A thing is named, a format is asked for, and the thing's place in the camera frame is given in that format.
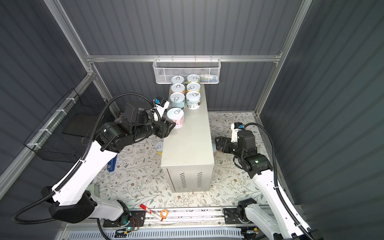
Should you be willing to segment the green label can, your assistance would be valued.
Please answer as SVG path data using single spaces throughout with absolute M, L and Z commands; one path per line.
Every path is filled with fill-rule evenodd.
M 196 75 L 196 74 L 191 74 L 191 75 L 188 75 L 187 76 L 187 83 L 190 84 L 190 83 L 200 83 L 200 76 L 199 75 Z

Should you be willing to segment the pink label can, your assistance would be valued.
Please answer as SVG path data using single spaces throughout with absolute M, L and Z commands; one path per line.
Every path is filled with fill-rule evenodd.
M 180 129 L 183 127 L 185 122 L 184 111 L 180 108 L 171 108 L 167 112 L 168 119 L 175 123 L 175 129 Z

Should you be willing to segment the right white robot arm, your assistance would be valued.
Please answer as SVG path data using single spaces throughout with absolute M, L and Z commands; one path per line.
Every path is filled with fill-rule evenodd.
M 248 173 L 274 215 L 271 218 L 256 200 L 249 198 L 238 203 L 237 212 L 241 222 L 252 222 L 269 240 L 314 239 L 314 231 L 297 212 L 285 192 L 281 191 L 275 168 L 266 156 L 258 152 L 251 131 L 236 129 L 231 138 L 217 137 L 215 143 L 217 151 L 232 154 L 235 165 Z

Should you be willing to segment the silver top can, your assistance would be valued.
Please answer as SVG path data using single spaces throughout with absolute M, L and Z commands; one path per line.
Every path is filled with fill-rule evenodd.
M 187 108 L 197 110 L 201 105 L 201 94 L 197 91 L 191 91 L 186 94 Z

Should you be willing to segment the yellow label can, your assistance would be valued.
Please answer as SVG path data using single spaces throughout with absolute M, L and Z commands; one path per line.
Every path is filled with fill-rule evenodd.
M 189 83 L 186 86 L 187 92 L 200 92 L 201 91 L 201 85 L 199 83 Z

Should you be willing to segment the teal label can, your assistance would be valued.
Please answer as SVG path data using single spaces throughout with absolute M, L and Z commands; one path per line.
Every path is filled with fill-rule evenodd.
M 174 84 L 184 84 L 185 78 L 183 76 L 173 76 L 171 78 L 171 83 Z

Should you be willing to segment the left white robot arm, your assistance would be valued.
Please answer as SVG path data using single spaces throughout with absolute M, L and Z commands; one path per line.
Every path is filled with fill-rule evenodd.
M 126 111 L 114 122 L 106 122 L 97 128 L 90 151 L 84 160 L 78 160 L 79 168 L 67 182 L 60 180 L 63 187 L 50 199 L 49 212 L 54 220 L 79 223 L 85 219 L 106 219 L 119 222 L 120 226 L 130 223 L 132 215 L 123 201 L 107 201 L 94 196 L 87 187 L 96 175 L 115 158 L 123 148 L 139 143 L 155 135 L 167 137 L 175 123 L 166 120 L 164 112 L 170 103 L 156 98 L 158 114 L 145 108 L 144 103 L 136 106 L 126 104 Z

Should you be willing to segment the orange label can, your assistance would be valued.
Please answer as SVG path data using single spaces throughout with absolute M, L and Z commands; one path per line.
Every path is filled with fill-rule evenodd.
M 171 86 L 171 92 L 172 94 L 173 93 L 182 93 L 182 94 L 186 94 L 186 87 L 184 84 L 173 84 Z

